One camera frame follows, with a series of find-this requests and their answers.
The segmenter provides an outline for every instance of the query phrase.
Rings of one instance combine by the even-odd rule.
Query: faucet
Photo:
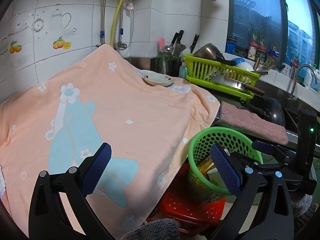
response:
[[[294,79],[294,84],[293,84],[293,87],[292,87],[292,91],[290,93],[290,96],[287,98],[286,102],[285,102],[285,108],[288,108],[291,104],[292,101],[295,101],[297,100],[297,97],[294,97],[293,96],[293,92],[294,92],[294,89],[296,87],[296,84],[297,84],[297,79],[298,79],[298,75],[299,75],[299,72],[300,70],[302,70],[303,68],[305,67],[308,67],[311,69],[311,73],[314,75],[314,78],[315,78],[315,84],[317,85],[318,84],[318,81],[317,81],[317,74],[315,72],[315,70],[310,66],[310,65],[307,65],[307,64],[303,64],[301,65],[299,68],[298,68],[298,71],[297,71],[297,74],[296,74],[296,78]]]

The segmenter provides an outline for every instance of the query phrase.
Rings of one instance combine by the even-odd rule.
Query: teal pattern on blanket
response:
[[[83,104],[77,97],[79,89],[74,89],[72,83],[62,86],[61,93],[56,117],[51,121],[53,129],[45,135],[47,140],[52,140],[48,159],[50,174],[64,173],[70,166],[79,166],[86,157],[94,155],[103,143],[91,118],[95,103]],[[108,196],[118,206],[126,208],[124,189],[137,172],[137,161],[111,158],[94,194]]]

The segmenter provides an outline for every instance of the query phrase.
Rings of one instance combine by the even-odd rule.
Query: pink cloth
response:
[[[219,125],[227,124],[230,128],[241,127],[260,135],[261,138],[286,145],[289,140],[283,126],[261,119],[246,109],[221,102]]]
[[[150,86],[144,73],[103,45],[1,104],[0,165],[12,217],[24,233],[39,172],[66,172],[102,142],[111,145],[112,159],[87,197],[101,222],[120,238],[153,210],[185,161],[189,140],[211,125],[220,103],[179,78],[171,87]]]

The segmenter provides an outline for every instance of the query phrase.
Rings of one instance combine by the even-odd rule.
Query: dish rack tray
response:
[[[185,54],[183,57],[188,68],[186,79],[191,83],[227,93],[245,101],[253,98],[253,93],[250,91],[239,91],[222,84],[213,83],[210,81],[210,77],[215,73],[254,87],[260,78],[259,74],[251,73],[238,67],[231,67],[217,61],[193,57],[192,54]]]

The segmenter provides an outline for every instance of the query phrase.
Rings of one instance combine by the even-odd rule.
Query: dish soap bottle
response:
[[[179,77],[186,79],[186,76],[188,75],[188,68],[187,68],[187,63],[182,62],[182,65],[179,68]]]
[[[306,71],[306,76],[303,81],[303,84],[305,85],[306,89],[308,89],[308,90],[310,89],[311,82],[312,82],[311,70],[308,68]]]

